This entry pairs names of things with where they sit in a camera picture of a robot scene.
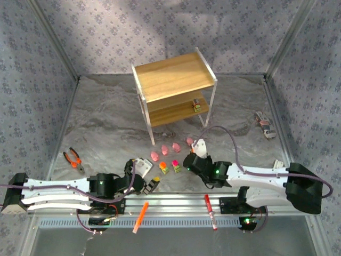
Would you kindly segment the orange marker pen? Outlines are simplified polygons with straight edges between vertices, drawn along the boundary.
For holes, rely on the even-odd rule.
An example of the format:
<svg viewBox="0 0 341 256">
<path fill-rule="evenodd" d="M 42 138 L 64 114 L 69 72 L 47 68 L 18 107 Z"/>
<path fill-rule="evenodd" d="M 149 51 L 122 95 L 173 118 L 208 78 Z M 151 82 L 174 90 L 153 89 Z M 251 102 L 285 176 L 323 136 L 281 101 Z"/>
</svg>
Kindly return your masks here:
<svg viewBox="0 0 341 256">
<path fill-rule="evenodd" d="M 140 225 L 142 223 L 142 220 L 144 218 L 144 215 L 145 215 L 148 207 L 149 207 L 149 202 L 145 201 L 143 206 L 142 206 L 142 209 L 140 211 L 140 214 L 139 214 L 139 216 L 138 216 L 138 218 L 137 218 L 137 220 L 135 222 L 135 225 L 134 225 L 134 228 L 132 230 L 132 233 L 136 234 L 138 232 L 138 229 L 139 229 L 139 227 L 140 227 Z"/>
</svg>

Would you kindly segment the black controller board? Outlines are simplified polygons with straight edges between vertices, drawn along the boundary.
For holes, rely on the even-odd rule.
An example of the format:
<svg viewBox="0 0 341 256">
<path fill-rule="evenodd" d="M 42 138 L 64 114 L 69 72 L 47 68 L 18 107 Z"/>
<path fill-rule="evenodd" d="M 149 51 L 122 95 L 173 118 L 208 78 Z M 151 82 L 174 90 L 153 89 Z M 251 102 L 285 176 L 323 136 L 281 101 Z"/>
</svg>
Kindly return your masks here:
<svg viewBox="0 0 341 256">
<path fill-rule="evenodd" d="M 240 217 L 239 218 L 240 227 L 239 229 L 244 232 L 253 232 L 258 224 L 258 219 L 256 217 Z"/>
<path fill-rule="evenodd" d="M 92 232 L 103 232 L 110 227 L 110 219 L 107 218 L 89 218 L 88 220 L 89 229 Z"/>
</svg>

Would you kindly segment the red marker pen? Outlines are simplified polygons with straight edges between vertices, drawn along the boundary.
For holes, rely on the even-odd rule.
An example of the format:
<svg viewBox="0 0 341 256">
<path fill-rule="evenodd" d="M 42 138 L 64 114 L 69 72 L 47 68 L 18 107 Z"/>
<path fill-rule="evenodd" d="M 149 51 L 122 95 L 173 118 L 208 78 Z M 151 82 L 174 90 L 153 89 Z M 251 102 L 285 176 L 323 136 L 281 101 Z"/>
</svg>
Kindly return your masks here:
<svg viewBox="0 0 341 256">
<path fill-rule="evenodd" d="M 213 226 L 213 230 L 217 231 L 218 230 L 218 226 L 217 226 L 217 223 L 216 223 L 216 219 L 214 217 L 214 211 L 212 209 L 212 205 L 210 203 L 210 199 L 209 199 L 208 194 L 204 195 L 204 200 L 205 200 L 207 211 L 208 211 L 208 214 L 209 214 L 212 226 Z"/>
</svg>

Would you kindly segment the aluminium mounting rail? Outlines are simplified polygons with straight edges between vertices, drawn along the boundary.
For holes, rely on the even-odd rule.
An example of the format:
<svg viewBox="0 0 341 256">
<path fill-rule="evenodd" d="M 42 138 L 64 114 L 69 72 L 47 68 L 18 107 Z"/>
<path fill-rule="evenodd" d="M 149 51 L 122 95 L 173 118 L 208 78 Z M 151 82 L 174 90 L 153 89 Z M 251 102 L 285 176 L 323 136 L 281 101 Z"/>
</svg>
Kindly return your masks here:
<svg viewBox="0 0 341 256">
<path fill-rule="evenodd" d="M 250 216 L 252 213 L 258 215 L 291 216 L 308 215 L 294 208 L 290 202 L 271 200 L 269 203 L 261 203 L 255 209 L 242 203 L 237 206 L 237 193 L 209 193 L 209 200 L 216 216 Z M 115 207 L 99 208 L 93 210 L 80 210 L 81 219 L 104 218 L 115 214 L 118 209 L 119 217 L 137 217 L 145 202 L 149 202 L 147 209 L 148 217 L 202 217 L 208 216 L 204 193 L 152 193 L 150 195 L 129 195 L 121 202 L 115 203 Z"/>
</svg>

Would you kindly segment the orange-handled pliers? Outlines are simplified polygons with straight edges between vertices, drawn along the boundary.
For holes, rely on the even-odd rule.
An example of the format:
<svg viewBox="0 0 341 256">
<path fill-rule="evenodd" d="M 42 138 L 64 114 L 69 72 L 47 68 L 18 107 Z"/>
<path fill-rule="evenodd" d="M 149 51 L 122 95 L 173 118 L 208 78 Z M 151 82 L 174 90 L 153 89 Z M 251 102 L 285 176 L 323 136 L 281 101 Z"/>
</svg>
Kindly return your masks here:
<svg viewBox="0 0 341 256">
<path fill-rule="evenodd" d="M 69 148 L 69 151 L 73 154 L 74 160 L 71 159 L 69 154 L 67 152 L 63 152 L 64 158 L 66 161 L 74 168 L 76 169 L 80 174 L 85 174 L 85 170 L 82 166 L 82 160 L 79 157 L 79 154 L 72 148 Z"/>
</svg>

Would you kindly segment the aluminium table edge rail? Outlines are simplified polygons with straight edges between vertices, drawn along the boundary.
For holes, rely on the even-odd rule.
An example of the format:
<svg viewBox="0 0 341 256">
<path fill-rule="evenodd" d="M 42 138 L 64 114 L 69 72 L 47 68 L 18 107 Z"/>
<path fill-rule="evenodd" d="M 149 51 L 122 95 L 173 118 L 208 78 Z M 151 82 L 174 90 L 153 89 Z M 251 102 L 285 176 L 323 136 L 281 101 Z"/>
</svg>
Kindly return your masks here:
<svg viewBox="0 0 341 256">
<path fill-rule="evenodd" d="M 55 164 L 57 162 L 59 150 L 60 150 L 60 147 L 61 147 L 61 144 L 62 144 L 63 136 L 64 136 L 65 131 L 66 131 L 66 126 L 67 126 L 67 123 L 68 123 L 68 118 L 70 116 L 70 112 L 71 112 L 72 106 L 74 104 L 74 99 L 75 99 L 75 96 L 76 96 L 77 91 L 78 91 L 79 81 L 80 81 L 80 76 L 78 76 L 77 79 L 76 79 L 75 88 L 74 88 L 74 90 L 73 90 L 73 92 L 71 94 L 69 103 L 67 105 L 66 114 L 65 114 L 65 116 L 63 118 L 63 123 L 62 123 L 62 126 L 61 126 L 61 130 L 60 130 L 60 133 L 59 133 L 59 136 L 58 136 L 58 139 L 57 139 L 55 150 L 54 150 L 53 155 L 52 155 L 52 159 L 51 159 L 51 162 L 50 162 L 50 165 L 49 165 L 49 168 L 48 168 L 47 175 L 45 177 L 45 181 L 49 181 L 50 180 L 51 175 L 52 175 L 52 173 L 54 171 L 54 167 L 55 167 Z"/>
<path fill-rule="evenodd" d="M 282 148 L 283 161 L 287 166 L 289 166 L 290 163 L 294 161 L 293 154 L 292 150 L 290 149 L 285 126 L 280 118 L 280 109 L 275 100 L 274 88 L 269 84 L 269 79 L 266 74 L 263 75 L 263 86 L 266 98 L 269 102 L 272 120 Z"/>
</svg>

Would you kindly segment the wooden shelf with white frame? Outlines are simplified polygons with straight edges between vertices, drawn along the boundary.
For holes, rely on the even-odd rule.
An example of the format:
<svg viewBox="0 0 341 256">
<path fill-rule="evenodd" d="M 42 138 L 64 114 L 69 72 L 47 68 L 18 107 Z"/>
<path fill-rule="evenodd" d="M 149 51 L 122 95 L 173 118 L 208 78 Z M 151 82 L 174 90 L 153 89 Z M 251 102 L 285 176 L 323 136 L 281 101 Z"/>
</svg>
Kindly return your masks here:
<svg viewBox="0 0 341 256">
<path fill-rule="evenodd" d="M 155 143 L 152 129 L 157 126 L 198 116 L 203 127 L 207 127 L 218 79 L 198 48 L 131 69 L 152 143 Z M 200 100 L 200 112 L 194 112 L 193 99 Z"/>
</svg>

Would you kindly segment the aluminium frame post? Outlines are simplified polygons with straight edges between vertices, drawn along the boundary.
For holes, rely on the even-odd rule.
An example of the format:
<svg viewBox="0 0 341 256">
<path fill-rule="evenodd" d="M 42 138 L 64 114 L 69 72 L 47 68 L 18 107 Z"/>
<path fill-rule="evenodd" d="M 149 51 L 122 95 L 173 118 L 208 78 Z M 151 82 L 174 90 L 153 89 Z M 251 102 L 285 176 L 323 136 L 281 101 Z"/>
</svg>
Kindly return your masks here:
<svg viewBox="0 0 341 256">
<path fill-rule="evenodd" d="M 282 63 L 287 52 L 289 51 L 290 46 L 294 42 L 294 39 L 298 35 L 302 25 L 307 19 L 309 13 L 312 11 L 316 2 L 317 0 L 303 0 L 302 1 L 275 55 L 273 56 L 268 69 L 264 73 L 264 79 L 266 81 L 268 81 L 271 77 L 275 75 L 275 72 L 278 70 L 280 64 Z"/>
<path fill-rule="evenodd" d="M 43 32 L 46 34 L 48 41 L 51 43 L 52 48 L 55 50 L 57 56 L 61 60 L 67 73 L 77 83 L 79 81 L 79 76 L 75 68 L 73 67 L 70 59 L 68 58 L 67 53 L 64 50 L 61 41 L 58 38 L 58 35 L 54 31 L 42 7 L 40 6 L 37 0 L 25 0 L 25 1 L 31 8 L 34 17 L 37 19 L 38 23 L 40 24 Z"/>
</svg>

